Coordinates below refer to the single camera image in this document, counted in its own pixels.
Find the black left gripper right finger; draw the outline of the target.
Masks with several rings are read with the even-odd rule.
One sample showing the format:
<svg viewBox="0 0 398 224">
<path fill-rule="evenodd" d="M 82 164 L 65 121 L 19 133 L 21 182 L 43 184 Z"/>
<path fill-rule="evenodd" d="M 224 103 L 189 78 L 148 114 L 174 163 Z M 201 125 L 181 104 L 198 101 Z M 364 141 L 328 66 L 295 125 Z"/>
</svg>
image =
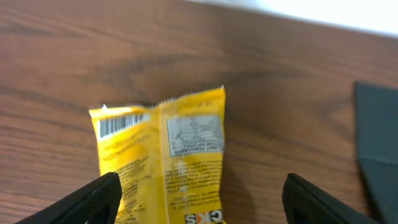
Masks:
<svg viewBox="0 0 398 224">
<path fill-rule="evenodd" d="M 287 175 L 282 203 L 288 224 L 378 224 L 295 173 Z"/>
</svg>

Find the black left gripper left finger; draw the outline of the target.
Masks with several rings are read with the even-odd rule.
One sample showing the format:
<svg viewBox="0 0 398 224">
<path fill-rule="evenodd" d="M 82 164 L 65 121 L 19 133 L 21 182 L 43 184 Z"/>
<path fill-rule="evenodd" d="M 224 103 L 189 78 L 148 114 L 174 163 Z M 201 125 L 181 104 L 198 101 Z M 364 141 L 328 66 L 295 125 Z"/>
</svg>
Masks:
<svg viewBox="0 0 398 224">
<path fill-rule="evenodd" d="M 16 224 L 114 224 L 121 196 L 118 173 L 108 172 Z"/>
</svg>

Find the yellow snack packet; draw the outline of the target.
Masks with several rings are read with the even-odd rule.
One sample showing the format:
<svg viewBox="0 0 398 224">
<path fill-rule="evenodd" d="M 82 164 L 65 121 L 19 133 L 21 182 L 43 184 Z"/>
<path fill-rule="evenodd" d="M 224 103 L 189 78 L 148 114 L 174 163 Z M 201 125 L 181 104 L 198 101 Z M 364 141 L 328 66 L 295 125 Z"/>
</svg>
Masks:
<svg viewBox="0 0 398 224">
<path fill-rule="evenodd" d="M 116 172 L 117 223 L 223 223 L 223 87 L 155 106 L 90 110 L 99 171 Z"/>
</svg>

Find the black box with lid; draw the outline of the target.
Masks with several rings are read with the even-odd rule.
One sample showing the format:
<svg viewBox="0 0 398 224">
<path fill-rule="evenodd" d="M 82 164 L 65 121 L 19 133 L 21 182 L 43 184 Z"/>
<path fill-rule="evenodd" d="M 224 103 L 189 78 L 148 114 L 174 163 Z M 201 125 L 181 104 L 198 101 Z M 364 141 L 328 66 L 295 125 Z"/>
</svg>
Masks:
<svg viewBox="0 0 398 224">
<path fill-rule="evenodd" d="M 397 223 L 397 90 L 355 84 L 357 157 L 384 223 Z"/>
</svg>

